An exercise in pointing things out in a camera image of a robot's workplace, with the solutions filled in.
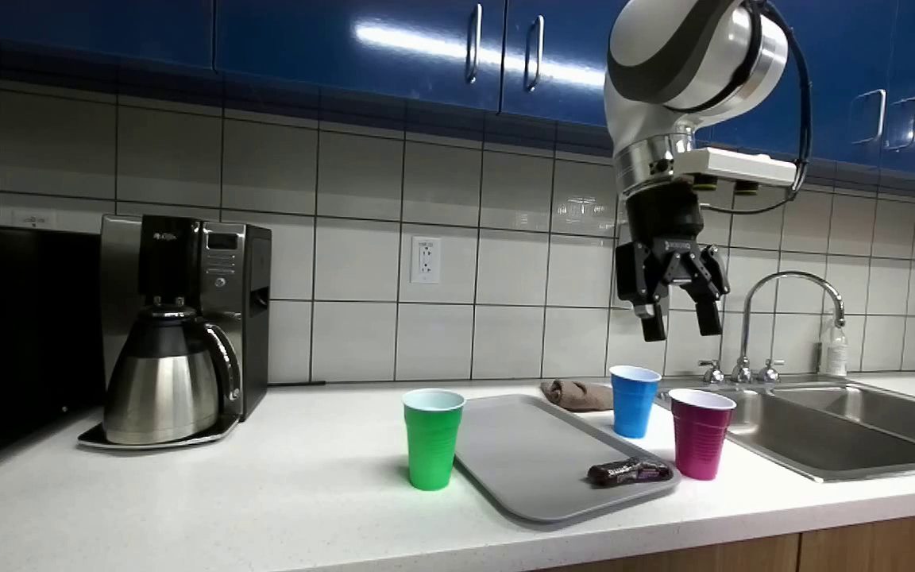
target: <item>countertop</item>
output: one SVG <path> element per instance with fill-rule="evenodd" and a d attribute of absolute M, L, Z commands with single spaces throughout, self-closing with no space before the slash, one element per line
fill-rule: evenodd
<path fill-rule="evenodd" d="M 915 375 L 860 381 L 915 393 Z M 157 454 L 75 449 L 97 419 L 73 419 L 0 454 L 0 569 L 540 569 L 915 516 L 915 473 L 814 482 L 729 443 L 713 482 L 540 532 L 463 473 L 442 494 L 406 485 L 402 392 L 272 389 L 228 437 Z M 609 412 L 589 419 L 609 430 Z M 659 407 L 635 446 L 669 458 L 669 426 Z"/>

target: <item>backsplash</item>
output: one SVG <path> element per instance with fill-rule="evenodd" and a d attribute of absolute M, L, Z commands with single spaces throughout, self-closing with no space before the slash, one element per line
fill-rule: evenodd
<path fill-rule="evenodd" d="M 683 288 L 645 342 L 613 293 L 613 169 L 598 157 L 412 129 L 0 83 L 0 226 L 97 232 L 102 216 L 270 226 L 275 381 L 599 379 L 734 363 L 751 287 L 780 268 L 836 282 L 856 371 L 915 369 L 915 192 L 815 177 L 769 216 L 707 216 L 734 293 L 699 337 Z M 438 255 L 412 274 L 412 245 Z M 753 300 L 753 366 L 809 371 L 828 300 L 777 279 Z"/>

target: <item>kitchen sink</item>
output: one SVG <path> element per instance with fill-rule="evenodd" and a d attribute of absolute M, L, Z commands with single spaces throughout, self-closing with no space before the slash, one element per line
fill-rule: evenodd
<path fill-rule="evenodd" d="M 863 480 L 915 469 L 915 436 L 863 422 L 867 412 L 869 419 L 894 415 L 897 426 L 897 415 L 901 412 L 875 412 L 887 407 L 879 407 L 879 399 L 875 407 L 869 397 L 869 404 L 860 407 L 863 392 L 850 397 L 850 392 L 840 393 L 845 383 L 827 383 L 832 389 L 828 393 L 824 383 L 827 381 L 777 381 L 760 389 L 714 383 L 704 392 L 719 392 L 738 399 L 729 430 L 732 443 L 809 480 Z"/>
<path fill-rule="evenodd" d="M 850 381 L 773 383 L 769 393 L 809 407 L 809 410 L 827 410 L 832 415 L 843 415 L 860 426 L 875 426 L 884 431 L 915 437 L 915 399 L 913 397 L 900 397 L 900 393 L 850 383 Z"/>

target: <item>green cup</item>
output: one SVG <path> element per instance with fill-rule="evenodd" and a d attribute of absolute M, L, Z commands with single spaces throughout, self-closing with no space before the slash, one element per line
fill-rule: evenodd
<path fill-rule="evenodd" d="M 424 389 L 402 393 L 406 480 L 415 489 L 446 489 L 455 473 L 456 426 L 463 397 Z"/>

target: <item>gray cutting board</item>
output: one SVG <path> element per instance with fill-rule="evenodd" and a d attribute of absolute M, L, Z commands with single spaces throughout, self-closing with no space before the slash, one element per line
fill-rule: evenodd
<path fill-rule="evenodd" d="M 456 467 L 509 519 L 560 527 L 613 507 L 626 507 L 678 489 L 679 473 L 664 482 L 630 482 L 593 489 L 590 463 L 651 458 L 554 404 L 528 393 L 466 399 L 456 431 Z"/>

